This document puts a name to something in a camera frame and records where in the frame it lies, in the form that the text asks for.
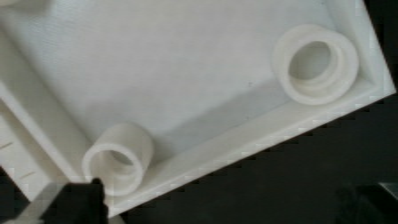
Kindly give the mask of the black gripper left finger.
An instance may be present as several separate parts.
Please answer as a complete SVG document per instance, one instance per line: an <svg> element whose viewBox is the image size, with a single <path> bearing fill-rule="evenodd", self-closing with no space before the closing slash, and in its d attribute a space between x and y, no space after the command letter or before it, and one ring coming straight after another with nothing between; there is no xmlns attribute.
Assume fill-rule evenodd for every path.
<svg viewBox="0 0 398 224"><path fill-rule="evenodd" d="M39 217L43 224L108 224L105 186L98 178L89 183L67 183Z"/></svg>

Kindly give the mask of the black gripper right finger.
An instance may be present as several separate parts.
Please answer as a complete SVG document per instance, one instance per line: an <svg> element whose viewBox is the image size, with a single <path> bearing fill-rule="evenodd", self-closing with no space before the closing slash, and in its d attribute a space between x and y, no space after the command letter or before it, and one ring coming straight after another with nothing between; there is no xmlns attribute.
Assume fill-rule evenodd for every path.
<svg viewBox="0 0 398 224"><path fill-rule="evenodd" d="M398 183L345 187L336 197L336 224L398 224Z"/></svg>

